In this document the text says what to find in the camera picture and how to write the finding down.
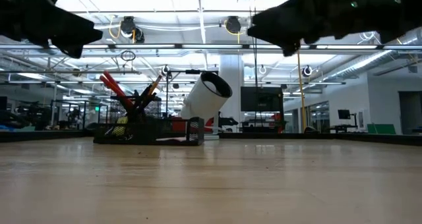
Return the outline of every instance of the black cable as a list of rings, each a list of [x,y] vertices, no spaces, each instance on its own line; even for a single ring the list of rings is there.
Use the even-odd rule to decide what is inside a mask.
[[[253,0],[254,2],[254,14],[256,14],[256,0]],[[252,8],[251,8],[251,0],[249,0],[249,15],[252,20]],[[255,37],[252,37],[252,44],[253,47],[253,56],[254,56],[254,63],[255,63],[255,120],[254,120],[254,126],[256,127],[256,114],[258,113],[258,104],[259,104],[259,90],[258,90],[258,40]],[[262,111],[259,112],[260,114],[260,121],[261,126],[264,127],[264,121],[262,120]]]

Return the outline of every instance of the yellow cable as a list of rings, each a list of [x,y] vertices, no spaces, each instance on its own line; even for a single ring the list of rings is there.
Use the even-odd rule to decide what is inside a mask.
[[[237,43],[240,43],[240,35],[243,35],[243,34],[244,34],[244,32],[242,32],[242,33],[240,33],[240,32],[239,32],[239,33],[237,33],[237,34],[231,33],[231,32],[227,29],[226,24],[227,24],[227,20],[225,20],[225,21],[224,21],[224,28],[226,29],[226,31],[227,31],[229,34],[231,34],[231,35],[237,36]]]
[[[303,87],[302,87],[302,74],[301,74],[301,56],[300,51],[297,51],[297,71],[299,73],[299,87],[301,89],[301,99],[302,99],[302,132],[305,132],[306,120],[305,120],[305,102],[303,98]]]
[[[111,20],[110,20],[110,28],[108,28],[108,32],[110,33],[110,36],[111,36],[111,37],[113,37],[113,38],[117,39],[117,38],[120,36],[120,26],[121,26],[121,22],[122,22],[122,20],[121,20],[121,21],[120,21],[120,23],[119,23],[119,33],[117,33],[117,36],[115,36],[115,35],[113,35],[113,33],[111,32],[111,24],[113,24],[113,19],[114,19],[114,16],[111,16]]]

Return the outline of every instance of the white cable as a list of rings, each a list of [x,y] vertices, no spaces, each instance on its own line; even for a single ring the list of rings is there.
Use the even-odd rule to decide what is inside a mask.
[[[157,31],[189,31],[189,30],[200,30],[200,27],[175,27],[175,26],[148,26],[148,25],[137,25],[139,28],[144,28],[148,30],[157,30]],[[95,26],[95,29],[97,30],[104,30],[104,29],[110,29],[110,28],[118,28],[120,27],[119,24],[112,24],[109,26]],[[213,27],[220,27],[219,25],[212,25],[212,26],[205,26],[205,28],[213,28]]]

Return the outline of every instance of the wooden surface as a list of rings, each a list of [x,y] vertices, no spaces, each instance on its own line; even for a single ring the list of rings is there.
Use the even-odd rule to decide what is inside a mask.
[[[323,140],[0,145],[2,223],[404,224],[422,220],[422,149]]]

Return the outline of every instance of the red object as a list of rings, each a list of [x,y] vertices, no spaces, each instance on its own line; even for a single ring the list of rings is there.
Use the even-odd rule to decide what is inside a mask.
[[[120,88],[118,87],[118,86],[115,86],[114,84],[112,84],[109,80],[107,80],[104,76],[100,76],[100,80],[102,81],[102,82],[104,82],[104,84],[106,85],[106,86],[108,86],[111,90],[113,90],[116,94],[117,94],[117,96],[120,96],[120,97],[122,97],[123,98],[123,101],[124,101],[124,103],[127,105],[127,107],[129,108],[129,109],[132,109],[133,108],[133,104],[132,104],[132,102],[129,100],[129,99],[127,99],[127,98],[125,98],[125,94],[120,90]]]
[[[214,126],[214,118],[209,119],[205,124],[205,132],[212,132],[212,128],[207,128],[208,126]]]
[[[282,116],[280,115],[280,113],[275,113],[273,116],[271,116],[272,119],[274,119],[274,121],[280,121],[282,120]],[[284,128],[282,126],[278,127],[278,131],[277,133],[281,134],[284,131]]]
[[[171,120],[171,129],[173,132],[185,132],[186,121],[182,121],[181,117],[172,117]]]
[[[107,78],[107,80],[112,83],[122,94],[125,94],[123,92],[123,90],[120,89],[119,85],[117,84],[117,82],[114,80],[114,78],[110,75],[110,73],[105,70],[104,72],[104,76]]]

